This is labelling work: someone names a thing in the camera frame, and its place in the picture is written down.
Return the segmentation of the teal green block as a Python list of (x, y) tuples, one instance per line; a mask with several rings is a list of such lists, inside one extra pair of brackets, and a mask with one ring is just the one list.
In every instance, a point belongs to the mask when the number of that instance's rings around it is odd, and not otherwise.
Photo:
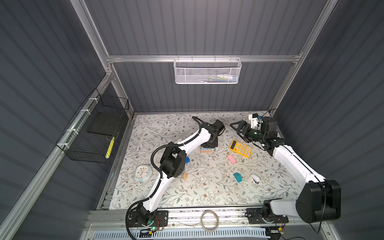
[(243, 181), (243, 177), (240, 173), (233, 173), (233, 176), (238, 183), (241, 183)]

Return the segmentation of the markers in white basket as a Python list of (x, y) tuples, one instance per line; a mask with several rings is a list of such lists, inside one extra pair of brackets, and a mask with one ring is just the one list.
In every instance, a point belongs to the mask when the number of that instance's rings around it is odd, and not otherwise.
[(216, 76), (205, 76), (202, 79), (199, 79), (202, 83), (227, 83), (227, 84), (237, 84), (238, 76), (236, 75), (216, 75)]

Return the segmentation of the yellow marker pen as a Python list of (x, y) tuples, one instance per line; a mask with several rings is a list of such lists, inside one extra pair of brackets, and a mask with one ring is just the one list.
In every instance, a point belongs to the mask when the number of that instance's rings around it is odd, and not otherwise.
[(111, 153), (112, 153), (112, 150), (113, 150), (113, 147), (114, 147), (114, 143), (115, 143), (115, 137), (112, 137), (111, 140), (110, 140), (110, 143), (109, 143), (107, 152), (106, 152), (106, 154), (105, 154), (105, 158), (106, 158), (106, 159), (109, 159), (109, 158), (110, 158)]

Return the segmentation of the black pad in basket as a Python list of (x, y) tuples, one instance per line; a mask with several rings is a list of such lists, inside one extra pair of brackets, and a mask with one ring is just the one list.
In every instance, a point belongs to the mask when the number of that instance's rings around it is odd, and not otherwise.
[(117, 136), (124, 122), (122, 116), (98, 113), (92, 120), (87, 132), (103, 136)]

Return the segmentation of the small white device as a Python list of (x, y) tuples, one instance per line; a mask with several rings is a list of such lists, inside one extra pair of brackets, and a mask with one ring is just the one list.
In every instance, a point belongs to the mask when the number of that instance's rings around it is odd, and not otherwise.
[(255, 184), (259, 184), (260, 181), (261, 181), (260, 177), (257, 176), (256, 174), (250, 174), (250, 178), (253, 180), (253, 182), (254, 182)]

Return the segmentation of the natural wood block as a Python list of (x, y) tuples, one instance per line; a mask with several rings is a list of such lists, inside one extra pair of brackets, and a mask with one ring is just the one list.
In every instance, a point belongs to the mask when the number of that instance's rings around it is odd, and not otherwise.
[(213, 150), (212, 149), (209, 149), (209, 150), (204, 150), (204, 149), (201, 149), (201, 153), (212, 153)]

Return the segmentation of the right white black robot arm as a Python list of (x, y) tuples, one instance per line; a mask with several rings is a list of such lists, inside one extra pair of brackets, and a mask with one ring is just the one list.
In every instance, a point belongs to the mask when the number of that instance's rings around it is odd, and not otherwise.
[(327, 180), (311, 168), (294, 149), (278, 136), (277, 121), (273, 117), (249, 116), (249, 121), (230, 124), (246, 143), (260, 143), (260, 148), (279, 161), (300, 187), (296, 200), (274, 199), (263, 203), (262, 216), (267, 222), (279, 216), (299, 217), (304, 222), (339, 219), (341, 216), (341, 186)]

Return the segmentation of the yellow calculator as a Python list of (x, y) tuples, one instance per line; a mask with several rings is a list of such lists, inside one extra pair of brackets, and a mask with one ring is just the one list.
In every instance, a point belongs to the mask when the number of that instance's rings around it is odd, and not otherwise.
[(231, 145), (230, 145), (230, 150), (245, 157), (245, 158), (250, 158), (253, 149), (249, 147), (248, 145), (245, 145), (239, 141), (233, 140)]

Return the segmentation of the round white clock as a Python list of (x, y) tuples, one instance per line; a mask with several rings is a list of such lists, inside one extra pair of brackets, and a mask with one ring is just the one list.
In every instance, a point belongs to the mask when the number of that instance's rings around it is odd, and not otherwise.
[(139, 183), (145, 183), (152, 176), (152, 167), (150, 165), (139, 165), (134, 171), (134, 179)]

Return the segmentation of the clear tape roll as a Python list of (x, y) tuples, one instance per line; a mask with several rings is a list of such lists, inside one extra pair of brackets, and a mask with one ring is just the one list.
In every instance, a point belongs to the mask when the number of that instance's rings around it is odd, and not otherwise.
[[(212, 216), (212, 219), (210, 219), (208, 222), (205, 221), (207, 216)], [(206, 210), (202, 213), (200, 217), (200, 223), (204, 231), (206, 232), (215, 232), (220, 225), (220, 219), (217, 213), (211, 210)]]

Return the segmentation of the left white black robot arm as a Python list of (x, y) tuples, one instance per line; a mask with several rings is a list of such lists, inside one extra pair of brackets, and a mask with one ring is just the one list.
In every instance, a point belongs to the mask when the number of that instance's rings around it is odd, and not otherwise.
[(151, 154), (151, 165), (158, 171), (159, 175), (149, 195), (143, 200), (134, 202), (128, 208), (126, 225), (131, 213), (136, 213), (146, 226), (151, 225), (155, 218), (155, 212), (159, 208), (160, 200), (171, 182), (184, 172), (190, 153), (198, 147), (216, 148), (218, 146), (218, 137), (225, 131), (224, 123), (215, 120), (214, 123), (210, 124), (196, 116), (193, 116), (192, 119), (199, 125), (194, 134), (178, 143), (169, 142), (162, 145)]

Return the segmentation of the pink block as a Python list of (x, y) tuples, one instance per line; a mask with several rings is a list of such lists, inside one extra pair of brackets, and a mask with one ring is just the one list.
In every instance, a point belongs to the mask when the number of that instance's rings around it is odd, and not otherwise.
[(228, 155), (227, 158), (228, 158), (228, 160), (230, 161), (231, 164), (236, 164), (237, 163), (237, 160), (232, 155)]

